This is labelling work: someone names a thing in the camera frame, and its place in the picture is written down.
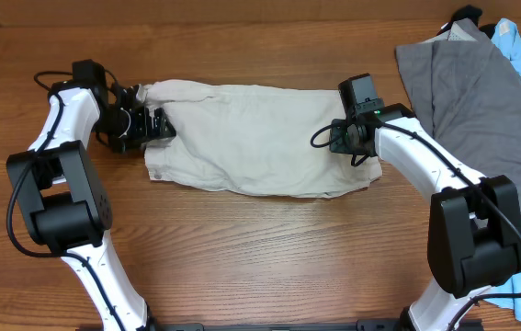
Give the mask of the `beige shorts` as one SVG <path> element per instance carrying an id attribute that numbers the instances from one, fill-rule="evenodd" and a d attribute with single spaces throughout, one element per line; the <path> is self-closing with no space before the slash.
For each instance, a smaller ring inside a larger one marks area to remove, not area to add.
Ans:
<path id="1" fill-rule="evenodd" d="M 318 130 L 345 112 L 335 90 L 212 86 L 166 80 L 145 88 L 176 130 L 145 147 L 152 181 L 251 196 L 335 198 L 382 175 L 376 158 L 353 167 Z"/>

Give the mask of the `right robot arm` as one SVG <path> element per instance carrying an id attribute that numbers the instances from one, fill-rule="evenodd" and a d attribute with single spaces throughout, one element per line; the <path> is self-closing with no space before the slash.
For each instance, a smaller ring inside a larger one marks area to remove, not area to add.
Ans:
<path id="1" fill-rule="evenodd" d="M 397 318 L 360 320 L 359 330 L 481 330 L 466 313 L 521 271 L 521 214 L 515 184 L 487 177 L 451 155 L 403 104 L 385 105 L 372 78 L 338 86 L 345 117 L 329 125 L 327 146 L 352 166 L 378 157 L 427 199 L 427 261 L 432 279 Z"/>

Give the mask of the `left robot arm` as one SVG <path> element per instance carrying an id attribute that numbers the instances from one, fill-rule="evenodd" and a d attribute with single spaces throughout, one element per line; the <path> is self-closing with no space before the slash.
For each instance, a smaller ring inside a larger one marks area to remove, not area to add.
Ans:
<path id="1" fill-rule="evenodd" d="M 80 280 L 105 330 L 158 330 L 132 286 L 110 229 L 113 213 L 87 147 L 91 138 L 123 154 L 176 130 L 162 108 L 145 105 L 141 85 L 123 87 L 93 60 L 73 63 L 47 86 L 50 112 L 27 151 L 7 158 L 13 187 L 6 232 L 22 254 L 59 258 Z"/>

